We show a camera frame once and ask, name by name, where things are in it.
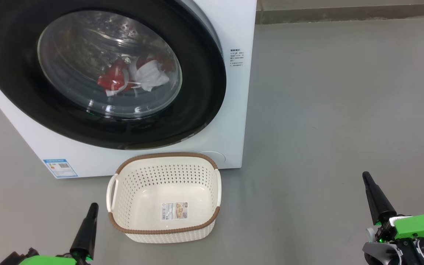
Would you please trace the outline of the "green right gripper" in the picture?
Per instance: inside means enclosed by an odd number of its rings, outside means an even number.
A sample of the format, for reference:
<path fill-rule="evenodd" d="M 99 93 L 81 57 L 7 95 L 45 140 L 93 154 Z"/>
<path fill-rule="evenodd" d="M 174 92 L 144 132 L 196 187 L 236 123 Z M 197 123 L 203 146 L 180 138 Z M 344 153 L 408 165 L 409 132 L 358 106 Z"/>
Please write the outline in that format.
<path fill-rule="evenodd" d="M 362 178 L 372 224 L 381 224 L 381 227 L 377 230 L 378 243 L 387 243 L 407 238 L 424 238 L 424 214 L 396 216 L 395 209 L 379 185 L 375 183 L 370 173 L 363 172 Z"/>

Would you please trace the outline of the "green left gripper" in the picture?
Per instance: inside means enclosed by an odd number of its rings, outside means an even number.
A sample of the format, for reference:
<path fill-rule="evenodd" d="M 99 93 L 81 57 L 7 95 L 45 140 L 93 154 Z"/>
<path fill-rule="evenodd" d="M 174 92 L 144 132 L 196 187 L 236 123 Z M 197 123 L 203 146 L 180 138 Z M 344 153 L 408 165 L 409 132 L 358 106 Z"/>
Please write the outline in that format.
<path fill-rule="evenodd" d="M 89 262 L 92 262 L 94 255 L 98 213 L 99 205 L 91 203 L 70 248 L 72 258 L 34 255 L 22 260 L 19 265 L 91 265 Z"/>

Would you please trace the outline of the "red and white garment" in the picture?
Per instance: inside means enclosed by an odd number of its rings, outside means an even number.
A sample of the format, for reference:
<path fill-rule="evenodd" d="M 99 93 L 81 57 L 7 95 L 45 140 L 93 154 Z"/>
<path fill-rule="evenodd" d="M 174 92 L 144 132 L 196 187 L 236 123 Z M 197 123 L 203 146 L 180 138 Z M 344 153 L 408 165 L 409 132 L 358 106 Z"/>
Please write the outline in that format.
<path fill-rule="evenodd" d="M 151 92 L 154 87 L 166 84 L 169 81 L 166 72 L 174 69 L 172 62 L 163 55 L 150 53 L 134 56 L 129 62 L 118 57 L 108 70 L 98 77 L 97 85 L 107 97 L 136 88 Z"/>

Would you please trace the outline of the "glass washing machine door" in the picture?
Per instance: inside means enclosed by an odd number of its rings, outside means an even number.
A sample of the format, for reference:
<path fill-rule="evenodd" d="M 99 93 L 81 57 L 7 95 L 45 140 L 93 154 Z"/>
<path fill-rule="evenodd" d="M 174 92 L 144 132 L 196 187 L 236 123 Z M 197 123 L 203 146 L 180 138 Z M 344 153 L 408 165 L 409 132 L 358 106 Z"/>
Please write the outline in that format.
<path fill-rule="evenodd" d="M 64 137 L 107 149 L 153 149 L 201 131 L 217 115 L 226 92 L 222 48 L 207 18 L 181 0 L 0 0 L 0 92 L 40 125 Z M 165 109 L 139 119 L 88 112 L 45 77 L 38 41 L 51 23 L 79 11 L 129 17 L 172 48 L 182 87 Z"/>

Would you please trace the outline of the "cream perforated basket brown rim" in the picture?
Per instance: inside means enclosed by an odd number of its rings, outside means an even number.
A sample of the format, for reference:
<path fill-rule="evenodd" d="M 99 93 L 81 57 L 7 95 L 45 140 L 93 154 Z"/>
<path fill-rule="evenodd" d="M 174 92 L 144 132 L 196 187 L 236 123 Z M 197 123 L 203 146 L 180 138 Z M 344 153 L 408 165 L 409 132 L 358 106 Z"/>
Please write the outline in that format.
<path fill-rule="evenodd" d="M 188 218 L 160 219 L 162 203 L 187 202 Z M 201 240 L 213 230 L 222 202 L 217 164 L 200 153 L 141 155 L 125 161 L 106 191 L 108 218 L 137 243 Z"/>

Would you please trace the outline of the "white front-load washing machine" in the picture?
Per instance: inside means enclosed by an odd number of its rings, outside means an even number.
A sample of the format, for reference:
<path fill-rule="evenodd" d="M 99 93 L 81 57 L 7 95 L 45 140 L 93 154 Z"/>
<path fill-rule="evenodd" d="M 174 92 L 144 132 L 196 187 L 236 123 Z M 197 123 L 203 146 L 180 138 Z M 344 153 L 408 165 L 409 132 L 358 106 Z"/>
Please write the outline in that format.
<path fill-rule="evenodd" d="M 214 119 L 201 131 L 175 144 L 153 149 L 107 149 L 64 137 L 40 125 L 0 92 L 0 110 L 43 164 L 44 159 L 66 159 L 78 178 L 98 177 L 113 175 L 122 162 L 135 156 L 215 151 L 226 158 L 220 169 L 242 166 L 257 0 L 181 1 L 194 3 L 193 9 L 207 18 L 222 48 L 226 92 Z M 231 49 L 245 52 L 243 66 L 230 67 Z"/>

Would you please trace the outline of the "stainless steel washing machine drum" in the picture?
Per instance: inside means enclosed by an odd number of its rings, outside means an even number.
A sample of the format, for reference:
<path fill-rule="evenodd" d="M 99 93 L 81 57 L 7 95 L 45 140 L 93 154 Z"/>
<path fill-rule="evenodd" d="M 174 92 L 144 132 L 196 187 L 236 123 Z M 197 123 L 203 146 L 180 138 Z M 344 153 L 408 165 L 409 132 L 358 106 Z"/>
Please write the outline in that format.
<path fill-rule="evenodd" d="M 175 69 L 169 81 L 151 92 L 140 88 L 107 97 L 97 85 L 118 57 L 163 55 Z M 59 17 L 42 32 L 38 59 L 51 84 L 88 112 L 121 119 L 139 119 L 168 107 L 183 82 L 181 66 L 168 43 L 155 31 L 123 15 L 106 11 L 79 11 Z"/>

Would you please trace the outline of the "blue energy label sticker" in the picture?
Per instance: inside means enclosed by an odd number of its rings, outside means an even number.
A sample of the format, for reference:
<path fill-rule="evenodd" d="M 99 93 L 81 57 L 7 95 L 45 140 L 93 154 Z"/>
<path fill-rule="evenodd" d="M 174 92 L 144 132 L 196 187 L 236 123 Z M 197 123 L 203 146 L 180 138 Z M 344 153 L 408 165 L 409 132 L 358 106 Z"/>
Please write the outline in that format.
<path fill-rule="evenodd" d="M 57 179 L 78 177 L 66 159 L 44 159 L 43 162 Z"/>

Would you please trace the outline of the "white product label sticker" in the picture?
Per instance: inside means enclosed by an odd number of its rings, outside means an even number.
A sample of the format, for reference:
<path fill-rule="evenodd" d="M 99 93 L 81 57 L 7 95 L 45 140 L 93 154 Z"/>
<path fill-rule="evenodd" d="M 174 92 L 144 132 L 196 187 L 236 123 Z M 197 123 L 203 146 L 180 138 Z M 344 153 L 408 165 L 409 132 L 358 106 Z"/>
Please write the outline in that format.
<path fill-rule="evenodd" d="M 160 205 L 160 219 L 170 221 L 188 218 L 187 202 L 162 203 Z"/>

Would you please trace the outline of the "round white filter cover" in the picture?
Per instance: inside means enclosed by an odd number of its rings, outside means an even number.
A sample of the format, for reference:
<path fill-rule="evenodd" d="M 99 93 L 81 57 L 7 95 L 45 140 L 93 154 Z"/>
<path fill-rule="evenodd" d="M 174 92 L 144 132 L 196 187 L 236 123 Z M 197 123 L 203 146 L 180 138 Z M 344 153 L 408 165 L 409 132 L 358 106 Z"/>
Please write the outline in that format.
<path fill-rule="evenodd" d="M 215 152 L 215 151 L 203 151 L 200 152 L 200 154 L 205 155 L 212 159 L 215 164 L 217 164 L 218 167 L 222 167 L 223 164 L 226 161 L 225 156 L 222 153 Z"/>

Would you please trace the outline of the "grey skirting board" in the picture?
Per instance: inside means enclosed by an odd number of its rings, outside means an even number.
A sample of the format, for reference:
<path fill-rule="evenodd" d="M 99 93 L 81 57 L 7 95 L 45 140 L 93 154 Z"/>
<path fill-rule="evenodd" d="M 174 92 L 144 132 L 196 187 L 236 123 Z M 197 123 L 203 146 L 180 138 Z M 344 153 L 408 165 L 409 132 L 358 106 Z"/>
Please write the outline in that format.
<path fill-rule="evenodd" d="M 424 17 L 424 4 L 257 11 L 255 24 L 404 20 L 418 17 Z"/>

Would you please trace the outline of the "small black printed text label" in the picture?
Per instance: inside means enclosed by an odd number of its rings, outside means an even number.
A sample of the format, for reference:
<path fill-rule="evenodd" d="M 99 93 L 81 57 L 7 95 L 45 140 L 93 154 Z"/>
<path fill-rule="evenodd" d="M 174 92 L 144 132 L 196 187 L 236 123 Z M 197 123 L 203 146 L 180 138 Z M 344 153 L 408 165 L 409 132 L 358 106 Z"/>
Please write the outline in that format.
<path fill-rule="evenodd" d="M 241 67 L 244 65 L 245 52 L 241 49 L 231 49 L 229 51 L 229 66 Z"/>

